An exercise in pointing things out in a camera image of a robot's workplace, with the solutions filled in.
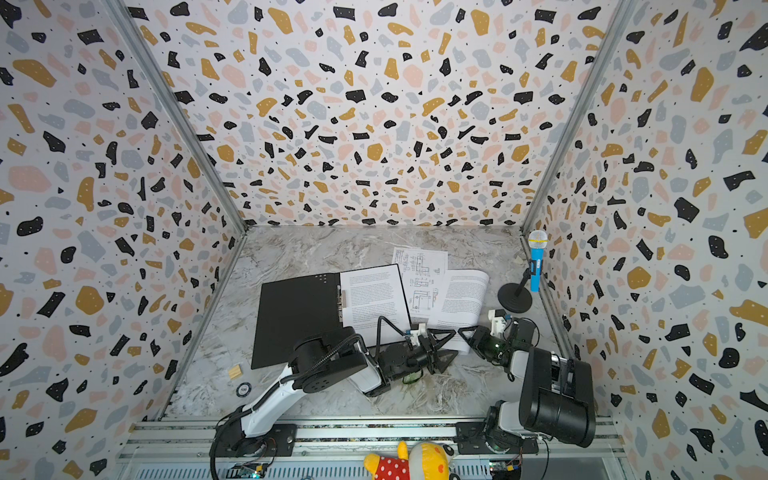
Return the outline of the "text paper sheet front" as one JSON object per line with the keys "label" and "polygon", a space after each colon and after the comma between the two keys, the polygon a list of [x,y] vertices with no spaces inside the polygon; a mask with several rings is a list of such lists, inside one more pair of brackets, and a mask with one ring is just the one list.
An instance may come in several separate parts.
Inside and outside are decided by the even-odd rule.
{"label": "text paper sheet front", "polygon": [[376,346],[380,316],[405,333],[411,317],[399,266],[389,264],[340,273],[341,321],[362,336],[368,349]]}

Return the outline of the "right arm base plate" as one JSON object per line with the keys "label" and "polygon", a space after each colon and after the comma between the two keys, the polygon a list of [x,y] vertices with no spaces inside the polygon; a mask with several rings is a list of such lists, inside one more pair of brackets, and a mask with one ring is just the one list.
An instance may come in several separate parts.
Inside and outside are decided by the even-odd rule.
{"label": "right arm base plate", "polygon": [[535,438],[503,432],[501,440],[493,439],[486,434],[483,422],[458,422],[455,429],[454,440],[461,455],[527,455],[539,452]]}

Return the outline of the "text paper sheet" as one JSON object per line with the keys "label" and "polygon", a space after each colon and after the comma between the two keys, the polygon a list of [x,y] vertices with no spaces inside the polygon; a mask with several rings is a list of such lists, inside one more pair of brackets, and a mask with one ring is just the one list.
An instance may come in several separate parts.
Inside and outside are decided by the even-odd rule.
{"label": "text paper sheet", "polygon": [[445,345],[447,349],[469,354],[470,347],[458,330],[479,324],[488,285],[489,275],[480,270],[446,270],[437,277],[426,325],[428,329],[456,332]]}
{"label": "text paper sheet", "polygon": [[405,333],[411,317],[399,266],[389,264],[340,273],[341,321],[362,336],[368,349],[376,346],[380,316]]}

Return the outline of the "paper sheet with diagram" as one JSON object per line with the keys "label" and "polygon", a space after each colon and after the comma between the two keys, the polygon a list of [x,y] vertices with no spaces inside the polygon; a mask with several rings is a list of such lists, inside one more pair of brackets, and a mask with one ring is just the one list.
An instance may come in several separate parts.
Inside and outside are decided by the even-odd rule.
{"label": "paper sheet with diagram", "polygon": [[392,262],[400,270],[413,322],[428,320],[448,269],[447,251],[396,247]]}

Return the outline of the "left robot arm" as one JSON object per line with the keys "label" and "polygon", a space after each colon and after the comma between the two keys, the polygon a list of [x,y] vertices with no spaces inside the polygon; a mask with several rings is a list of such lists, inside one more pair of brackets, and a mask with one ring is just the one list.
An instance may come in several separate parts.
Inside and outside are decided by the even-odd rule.
{"label": "left robot arm", "polygon": [[209,459],[292,454],[296,427],[278,420],[309,394],[350,381],[362,394],[376,397],[395,381],[419,380],[424,373],[442,373],[458,353],[447,348],[456,332],[428,328],[394,330],[398,342],[383,346],[377,337],[368,349],[352,327],[300,341],[280,377],[253,402],[240,406],[216,425]]}

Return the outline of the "orange black binder folder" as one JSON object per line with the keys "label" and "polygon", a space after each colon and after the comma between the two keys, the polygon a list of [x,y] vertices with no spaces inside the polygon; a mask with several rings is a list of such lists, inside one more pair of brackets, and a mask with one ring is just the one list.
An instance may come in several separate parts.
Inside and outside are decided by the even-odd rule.
{"label": "orange black binder folder", "polygon": [[[250,366],[253,370],[288,361],[301,340],[344,326],[338,321],[340,273],[321,273],[261,286]],[[404,333],[380,316],[376,346],[400,341]]]}

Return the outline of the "text paper sheet back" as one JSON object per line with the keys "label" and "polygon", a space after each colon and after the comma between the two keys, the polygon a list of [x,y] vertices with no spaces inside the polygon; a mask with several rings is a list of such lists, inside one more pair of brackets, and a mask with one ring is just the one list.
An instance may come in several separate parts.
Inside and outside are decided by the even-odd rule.
{"label": "text paper sheet back", "polygon": [[470,347],[458,330],[479,324],[488,285],[489,275],[480,270],[446,270],[437,277],[426,325],[428,329],[456,332],[445,345],[447,349],[469,354]]}

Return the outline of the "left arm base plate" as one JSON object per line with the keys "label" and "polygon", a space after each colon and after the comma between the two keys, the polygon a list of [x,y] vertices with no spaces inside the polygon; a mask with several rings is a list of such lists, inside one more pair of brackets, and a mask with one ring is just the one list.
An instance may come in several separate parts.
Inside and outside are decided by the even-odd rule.
{"label": "left arm base plate", "polygon": [[297,436],[296,424],[275,424],[266,434],[247,438],[240,422],[217,428],[210,458],[245,456],[290,457]]}

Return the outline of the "metal binder clip mechanism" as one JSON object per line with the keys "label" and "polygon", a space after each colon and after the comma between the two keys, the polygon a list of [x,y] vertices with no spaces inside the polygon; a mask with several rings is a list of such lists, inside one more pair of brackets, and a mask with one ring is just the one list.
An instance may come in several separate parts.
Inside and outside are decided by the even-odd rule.
{"label": "metal binder clip mechanism", "polygon": [[343,311],[345,308],[345,293],[341,287],[341,284],[337,285],[337,313],[338,321],[343,325]]}

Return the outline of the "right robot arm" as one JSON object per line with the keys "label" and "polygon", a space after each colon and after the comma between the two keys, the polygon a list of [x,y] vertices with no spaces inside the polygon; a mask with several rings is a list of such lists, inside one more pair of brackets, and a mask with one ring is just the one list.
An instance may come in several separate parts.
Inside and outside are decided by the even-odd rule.
{"label": "right robot arm", "polygon": [[536,453],[535,434],[589,447],[597,429],[591,366],[540,348],[532,320],[499,310],[490,314],[488,327],[463,327],[458,334],[481,359],[521,383],[520,397],[497,401],[481,422],[458,423],[459,452]]}

